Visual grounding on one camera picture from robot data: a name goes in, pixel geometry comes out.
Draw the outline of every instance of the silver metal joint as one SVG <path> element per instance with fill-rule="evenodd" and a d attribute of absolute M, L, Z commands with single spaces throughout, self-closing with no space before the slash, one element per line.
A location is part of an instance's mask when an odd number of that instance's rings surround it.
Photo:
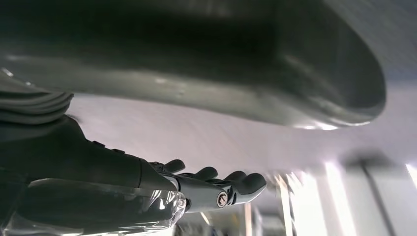
<path fill-rule="evenodd" d="M 217 196 L 217 206 L 223 208 L 227 204 L 227 194 L 226 192 L 221 192 Z"/>

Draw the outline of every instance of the metal screw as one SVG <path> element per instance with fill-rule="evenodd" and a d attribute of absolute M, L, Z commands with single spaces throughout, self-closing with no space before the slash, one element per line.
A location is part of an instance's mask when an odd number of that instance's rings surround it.
<path fill-rule="evenodd" d="M 217 206 L 223 208 L 227 203 L 227 194 L 225 192 L 219 193 L 217 196 Z"/>
<path fill-rule="evenodd" d="M 178 206 L 179 207 L 185 207 L 185 205 L 186 205 L 186 200 L 179 199 Z"/>

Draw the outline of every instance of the robotic hand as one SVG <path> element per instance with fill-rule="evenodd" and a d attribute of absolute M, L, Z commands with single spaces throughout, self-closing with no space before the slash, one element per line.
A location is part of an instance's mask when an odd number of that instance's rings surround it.
<path fill-rule="evenodd" d="M 217 170 L 205 167 L 195 174 L 175 173 L 185 169 L 181 160 L 166 164 L 151 162 L 157 172 L 168 179 L 187 200 L 186 212 L 220 209 L 225 206 L 247 203 L 255 199 L 266 187 L 261 174 L 246 175 L 235 171 L 224 179 L 217 179 Z"/>
<path fill-rule="evenodd" d="M 266 186 L 256 173 L 236 171 L 217 179 L 213 167 L 178 174 L 185 169 L 182 161 L 147 162 L 108 149 L 87 140 L 69 117 L 45 125 L 0 123 L 0 131 L 0 187 L 5 189 L 0 229 L 8 236 L 166 228 L 184 212 L 249 202 Z"/>

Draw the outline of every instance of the clear plastic wrap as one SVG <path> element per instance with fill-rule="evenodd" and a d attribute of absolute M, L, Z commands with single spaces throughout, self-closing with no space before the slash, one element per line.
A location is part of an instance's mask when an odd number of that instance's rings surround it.
<path fill-rule="evenodd" d="M 172 227 L 185 205 L 175 191 L 43 179 L 27 187 L 2 234 L 142 235 Z"/>

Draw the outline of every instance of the gray curved panel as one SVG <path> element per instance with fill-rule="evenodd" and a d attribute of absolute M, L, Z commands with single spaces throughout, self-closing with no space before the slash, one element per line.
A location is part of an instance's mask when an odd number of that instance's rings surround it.
<path fill-rule="evenodd" d="M 307 129 L 385 105 L 378 62 L 320 1 L 4 0 L 0 29 L 0 67 L 30 86 Z"/>

